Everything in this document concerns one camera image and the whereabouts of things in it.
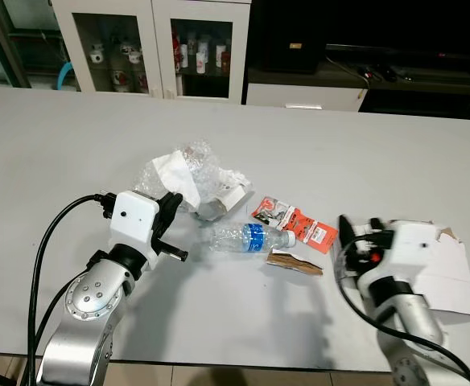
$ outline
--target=white bottle cap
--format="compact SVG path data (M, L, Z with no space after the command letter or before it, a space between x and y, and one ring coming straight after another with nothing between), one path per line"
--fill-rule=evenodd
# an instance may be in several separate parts
M294 247L296 245L296 235L292 231L287 231L287 235L289 236L287 247Z

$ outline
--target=white table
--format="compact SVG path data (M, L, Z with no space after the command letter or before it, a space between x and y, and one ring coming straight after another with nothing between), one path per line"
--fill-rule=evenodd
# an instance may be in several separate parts
M33 260L56 213L78 196L125 190L146 161L198 138L254 182L231 219L249 220L272 195L333 225L341 213L434 220L465 241L470 264L470 121L0 89L0 353L27 352ZM138 283L114 359L389 371L376 332L338 294L329 255L295 247L325 268L307 277L265 265L263 255L201 251L197 226L187 214L173 224L167 241L190 257L169 258ZM40 310L107 248L108 227L93 204L58 227ZM470 318L442 317L451 349L470 366Z

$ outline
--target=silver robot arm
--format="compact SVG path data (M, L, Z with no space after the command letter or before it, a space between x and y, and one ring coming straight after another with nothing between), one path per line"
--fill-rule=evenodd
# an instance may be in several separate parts
M136 192L117 195L111 214L110 251L65 294L64 315L49 340L37 384L101 385L113 352L113 331L126 312L126 299L161 252L184 261L187 253L159 238L175 217L181 195L155 201Z
M415 294L410 283L426 266L439 231L433 224L396 221L385 228L373 219L374 239L381 242L368 252L348 246L344 267L357 273L357 288L366 313L375 322L406 332L448 349L448 335L426 299ZM340 217L340 241L354 238L351 224ZM444 355L423 345L377 333L378 344L389 362L394 384L401 386L469 385L462 370Z

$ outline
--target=red snack wrapper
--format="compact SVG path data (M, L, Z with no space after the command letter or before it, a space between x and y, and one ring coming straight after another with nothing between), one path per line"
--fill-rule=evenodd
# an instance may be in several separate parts
M326 224L306 217L301 210L272 197L264 197L252 215L279 231L292 231L296 240L327 253L337 237L338 231Z

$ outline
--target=black cable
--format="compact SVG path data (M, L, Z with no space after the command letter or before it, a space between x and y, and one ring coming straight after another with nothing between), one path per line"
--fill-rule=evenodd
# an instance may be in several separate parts
M61 299L62 296L64 296L65 291L67 291L67 288L83 273L88 272L89 270L86 269L80 273L78 273L75 277L73 277L71 280L68 281L67 284L65 284L63 287L61 287L60 291L55 295L55 297L51 300L51 303L49 304L49 307L45 311L45 314L43 315L42 320L40 321L39 324L39 329L36 331L36 336L35 336L35 351L39 346L40 340L42 338L43 330L45 329L45 326L47 325L47 322L49 322L49 318L51 317L52 311L55 309L56 304L58 304L58 301ZM24 372L23 372L23 377L20 381L21 386L25 386L27 383L27 373L28 373L28 366L24 367Z
M369 80L365 77L365 76L362 76L361 74L359 74L358 72L353 72L352 70L350 70L349 68L346 68L345 66L343 66L342 64L336 62L335 60L331 60L330 58L328 58L327 55L324 56L326 58L326 60L328 62L330 62L331 64L333 64L334 66L337 66L338 68L340 68L342 71L344 72L347 72L349 75L351 76L355 76L356 78L359 78L359 79L362 79L364 82L365 82L365 85L367 86L367 89L368 91L371 89L371 84L369 82Z
M33 278L31 279L31 293L29 299L29 311L27 318L27 364L28 367L28 384L35 386L35 355L36 355L36 336L35 336L35 324L36 324L36 302L38 299L39 292L39 280L40 271L42 269L42 259L45 253L45 248L51 234L56 228L56 225L75 207L86 203L88 201L99 201L103 195L86 195L70 203L63 211L61 211L55 219L49 224L47 231L45 231L42 240L40 241L39 250L36 253L35 268L33 269Z
M337 257L336 265L338 266L338 268L340 268L341 263L344 265L344 262L342 262L342 261L345 260L345 255L346 255L346 252L348 251L349 247L351 245L355 244L359 240L369 240L369 236L372 236L372 235L357 236L357 237L353 238L351 241L349 241L342 248L342 250L339 253L339 256ZM340 294L342 295L344 300L348 303L348 305L351 307L351 309L353 311L355 311L358 316L360 316L362 319L364 319L365 322L367 322L368 324L370 324L371 326L373 326L377 330L380 330L381 332L384 332L388 335L391 335L391 336L394 336L396 338L400 338L400 339L403 339L403 340L408 340L408 341L413 342L413 343L420 344L424 347L430 348L430 349L432 349L434 351L437 351L438 353L446 356L447 358L452 360L464 373L463 375L462 374L459 374L459 375L463 376L466 380L468 380L470 382L470 369L469 369L469 367L466 365L466 363L464 363L464 361L462 359L460 359L458 356L453 354L451 351L447 350L444 347L441 347L437 343L433 343L429 340L420 338L416 335L412 335L412 334L409 334L407 332L402 332L402 331L395 330L394 328L389 328L389 327L383 326L382 324L374 321L372 318L370 318L369 316L364 314L357 306L355 306L355 304L351 301L349 296L346 294L346 291L344 290L344 287L342 286L342 280L343 279L344 279L344 277L342 277L342 276L339 276L339 275L336 276L337 286L339 287Z

